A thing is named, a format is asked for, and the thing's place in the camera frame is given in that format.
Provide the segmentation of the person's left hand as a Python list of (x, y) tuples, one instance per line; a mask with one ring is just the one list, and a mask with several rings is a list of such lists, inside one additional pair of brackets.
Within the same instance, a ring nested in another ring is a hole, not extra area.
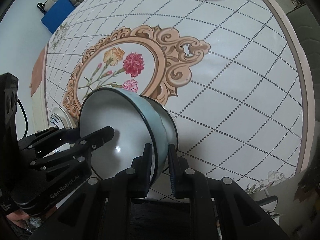
[(23, 229), (25, 229), (25, 221), (30, 219), (30, 216), (21, 209), (6, 215), (6, 217), (13, 224)]

